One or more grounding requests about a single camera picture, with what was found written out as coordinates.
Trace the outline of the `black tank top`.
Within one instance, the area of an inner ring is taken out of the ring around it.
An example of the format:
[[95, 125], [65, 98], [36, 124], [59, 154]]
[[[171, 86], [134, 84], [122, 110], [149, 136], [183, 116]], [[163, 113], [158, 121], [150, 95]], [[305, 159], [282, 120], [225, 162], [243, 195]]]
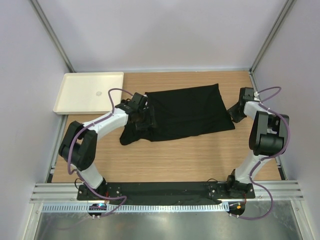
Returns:
[[171, 141], [235, 129], [219, 85], [147, 92], [147, 106], [154, 107], [156, 127], [124, 127], [119, 138], [126, 146], [140, 139]]

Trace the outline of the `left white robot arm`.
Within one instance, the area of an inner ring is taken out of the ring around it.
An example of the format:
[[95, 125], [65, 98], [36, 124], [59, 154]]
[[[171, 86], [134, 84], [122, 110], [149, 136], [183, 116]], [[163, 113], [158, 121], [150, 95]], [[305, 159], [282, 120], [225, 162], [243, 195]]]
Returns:
[[106, 194], [106, 180], [94, 163], [98, 141], [122, 127], [147, 130], [154, 123], [145, 94], [134, 93], [119, 104], [111, 104], [112, 110], [96, 119], [69, 124], [58, 154], [67, 162], [70, 175], [77, 173], [93, 199], [101, 200]]

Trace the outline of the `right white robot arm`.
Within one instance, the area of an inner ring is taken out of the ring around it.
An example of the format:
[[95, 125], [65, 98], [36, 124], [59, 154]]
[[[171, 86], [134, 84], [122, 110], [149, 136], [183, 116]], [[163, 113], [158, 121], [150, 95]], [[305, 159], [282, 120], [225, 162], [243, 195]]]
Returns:
[[257, 173], [268, 161], [282, 155], [289, 143], [289, 116], [267, 108], [258, 96], [253, 88], [242, 87], [238, 102], [227, 110], [235, 123], [246, 117], [253, 119], [248, 140], [250, 152], [227, 177], [225, 192], [231, 198], [240, 198], [253, 191]]

